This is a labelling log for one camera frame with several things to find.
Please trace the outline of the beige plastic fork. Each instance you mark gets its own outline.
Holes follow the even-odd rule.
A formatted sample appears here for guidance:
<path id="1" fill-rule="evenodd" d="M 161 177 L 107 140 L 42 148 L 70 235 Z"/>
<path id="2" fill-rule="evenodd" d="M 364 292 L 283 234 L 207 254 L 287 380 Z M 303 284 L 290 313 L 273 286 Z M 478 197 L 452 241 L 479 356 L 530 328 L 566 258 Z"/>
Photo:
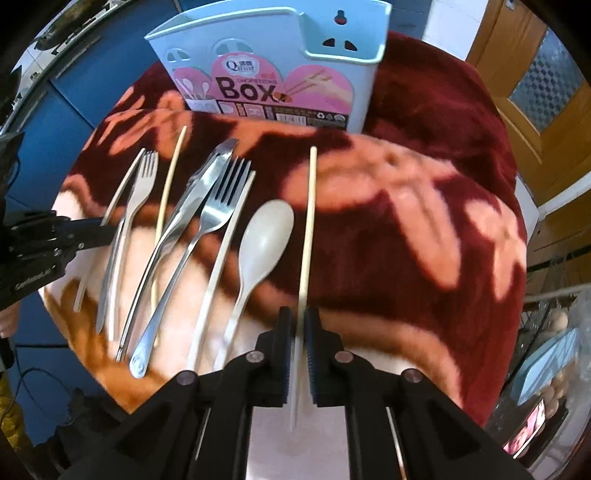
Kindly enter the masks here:
<path id="1" fill-rule="evenodd" d="M 114 341 L 117 335 L 119 315 L 119 289 L 124 271 L 124 257 L 127 251 L 129 232 L 133 219 L 139 209 L 147 200 L 155 183 L 158 168 L 158 153 L 146 151 L 138 165 L 133 187 L 122 217 L 122 229 L 115 249 L 114 263 L 112 267 L 111 285 L 108 290 L 108 304 L 106 313 L 107 338 Z"/>

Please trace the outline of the steel fork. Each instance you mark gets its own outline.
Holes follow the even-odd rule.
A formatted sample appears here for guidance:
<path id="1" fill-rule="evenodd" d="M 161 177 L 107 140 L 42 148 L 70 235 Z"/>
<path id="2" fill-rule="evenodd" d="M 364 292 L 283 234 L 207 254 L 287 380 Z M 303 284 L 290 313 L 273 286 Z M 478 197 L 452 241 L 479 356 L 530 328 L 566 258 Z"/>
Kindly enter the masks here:
<path id="1" fill-rule="evenodd" d="M 195 247 L 197 247 L 197 243 L 202 237 L 204 237 L 204 235 L 215 232 L 228 223 L 231 215 L 235 212 L 235 207 L 238 204 L 240 194 L 245 187 L 246 180 L 249 178 L 250 165 L 252 165 L 252 163 L 245 158 L 228 163 L 224 173 L 213 185 L 211 194 L 208 195 L 199 216 L 197 234 L 187 245 L 176 270 L 171 276 L 154 313 L 147 323 L 131 355 L 129 371 L 134 378 L 143 378 L 147 373 L 153 344 L 160 323 L 163 320 L 166 307 L 169 304 L 172 293 L 180 279 L 187 261 L 190 259 Z"/>

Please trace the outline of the beige plastic spoon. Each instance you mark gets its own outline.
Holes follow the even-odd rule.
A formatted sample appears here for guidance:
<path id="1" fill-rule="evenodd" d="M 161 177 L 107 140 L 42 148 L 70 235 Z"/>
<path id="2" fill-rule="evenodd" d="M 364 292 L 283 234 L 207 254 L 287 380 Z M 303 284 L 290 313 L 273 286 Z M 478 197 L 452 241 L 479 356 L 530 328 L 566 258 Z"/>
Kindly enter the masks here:
<path id="1" fill-rule="evenodd" d="M 279 199 L 260 206 L 246 226 L 238 250 L 238 299 L 224 329 L 221 347 L 213 362 L 214 370 L 221 370 L 228 360 L 249 296 L 280 261 L 293 228 L 294 211 L 286 201 Z"/>

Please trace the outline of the cream chopstick behind knife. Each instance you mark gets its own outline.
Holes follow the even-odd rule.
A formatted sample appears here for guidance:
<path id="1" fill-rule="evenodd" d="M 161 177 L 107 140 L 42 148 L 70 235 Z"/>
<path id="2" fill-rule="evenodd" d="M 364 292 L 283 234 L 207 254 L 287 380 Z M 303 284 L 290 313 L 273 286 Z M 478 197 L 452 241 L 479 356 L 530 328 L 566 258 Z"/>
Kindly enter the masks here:
<path id="1" fill-rule="evenodd" d="M 168 198 L 170 188 L 174 179 L 176 164 L 183 146 L 184 138 L 186 136 L 187 126 L 183 126 L 180 130 L 179 136 L 177 138 L 176 146 L 173 151 L 172 158 L 169 162 L 169 167 L 166 175 L 166 180 L 164 183 L 164 187 L 162 189 L 162 194 L 160 198 L 160 205 L 158 210 L 158 216 L 156 221 L 156 228 L 155 228 L 155 242 L 158 242 L 163 233 L 164 221 L 166 220 L 166 212 L 167 212 L 167 205 L 168 205 Z M 150 313 L 153 314 L 157 307 L 159 299 L 158 294 L 158 274 L 154 273 L 154 277 L 151 284 L 150 290 Z"/>

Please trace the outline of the steel table knife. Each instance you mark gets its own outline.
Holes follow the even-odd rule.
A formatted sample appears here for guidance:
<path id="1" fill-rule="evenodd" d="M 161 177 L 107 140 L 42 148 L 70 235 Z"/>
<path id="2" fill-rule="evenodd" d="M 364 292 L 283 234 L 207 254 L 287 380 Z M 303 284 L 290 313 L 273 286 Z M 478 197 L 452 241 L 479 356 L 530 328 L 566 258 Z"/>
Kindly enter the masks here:
<path id="1" fill-rule="evenodd" d="M 163 233 L 156 242 L 133 296 L 116 351 L 116 361 L 120 362 L 126 353 L 142 298 L 151 288 L 159 262 L 171 252 L 194 214 L 197 213 L 198 207 L 204 202 L 214 182 L 231 160 L 236 145 L 238 145 L 236 138 L 229 138 L 218 144 L 211 151 L 204 165 L 189 177 L 185 191 L 164 225 Z"/>

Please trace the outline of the eggs in tray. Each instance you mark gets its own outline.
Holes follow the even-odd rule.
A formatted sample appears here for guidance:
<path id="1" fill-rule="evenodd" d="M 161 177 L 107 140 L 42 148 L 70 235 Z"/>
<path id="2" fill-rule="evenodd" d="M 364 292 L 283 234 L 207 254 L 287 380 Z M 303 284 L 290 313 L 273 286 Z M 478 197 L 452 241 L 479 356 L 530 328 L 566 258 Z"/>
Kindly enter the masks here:
<path id="1" fill-rule="evenodd" d="M 551 340 L 567 329 L 569 325 L 568 310 L 554 309 L 550 312 L 547 328 L 542 332 L 542 340 Z M 541 389 L 540 393 L 544 401 L 545 417 L 551 419 L 558 411 L 560 400 L 568 391 L 569 381 L 572 378 L 574 368 L 574 356 L 571 355 L 565 365 L 558 370 L 552 379 Z"/>

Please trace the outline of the red floral blanket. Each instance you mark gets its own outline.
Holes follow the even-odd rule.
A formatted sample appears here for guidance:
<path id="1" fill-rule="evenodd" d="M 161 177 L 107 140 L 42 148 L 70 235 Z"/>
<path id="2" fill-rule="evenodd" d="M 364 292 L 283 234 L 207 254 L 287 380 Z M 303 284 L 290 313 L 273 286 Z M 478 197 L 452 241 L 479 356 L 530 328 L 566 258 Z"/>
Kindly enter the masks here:
<path id="1" fill-rule="evenodd" d="M 169 206 L 211 151 L 236 138 L 236 153 L 256 172 L 240 223 L 273 199 L 294 210 L 290 243 L 249 299 L 236 352 L 253 346 L 281 306 L 297 302 L 315 146 L 308 302 L 346 347 L 381 369 L 421 369 L 476 423 L 488 421 L 517 338 L 527 234 L 508 134 L 474 67 L 391 33 L 359 135 L 193 112 L 163 67 L 150 67 L 90 135 L 53 203 L 73 219 L 101 217 L 139 150 L 159 153 L 154 188 L 129 240 L 122 311 L 155 243 L 183 126 Z"/>

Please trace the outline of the light blue chopsticks box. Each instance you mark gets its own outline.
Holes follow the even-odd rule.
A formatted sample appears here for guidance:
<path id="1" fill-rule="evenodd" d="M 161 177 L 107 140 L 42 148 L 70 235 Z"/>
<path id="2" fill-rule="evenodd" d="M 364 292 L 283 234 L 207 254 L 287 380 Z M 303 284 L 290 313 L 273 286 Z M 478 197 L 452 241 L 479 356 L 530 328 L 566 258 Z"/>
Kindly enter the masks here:
<path id="1" fill-rule="evenodd" d="M 145 39 L 192 111 L 359 133 L 391 11 L 385 1 L 219 1 Z"/>

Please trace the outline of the wooden door with glass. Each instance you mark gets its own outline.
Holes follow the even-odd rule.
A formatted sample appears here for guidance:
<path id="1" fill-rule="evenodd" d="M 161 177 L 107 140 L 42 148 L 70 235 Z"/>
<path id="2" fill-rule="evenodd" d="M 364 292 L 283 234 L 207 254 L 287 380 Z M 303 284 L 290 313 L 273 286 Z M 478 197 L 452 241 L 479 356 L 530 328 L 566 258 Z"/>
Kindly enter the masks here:
<path id="1" fill-rule="evenodd" d="M 590 85 L 557 35 L 521 1 L 490 1 L 467 57 L 541 205 L 590 169 Z"/>

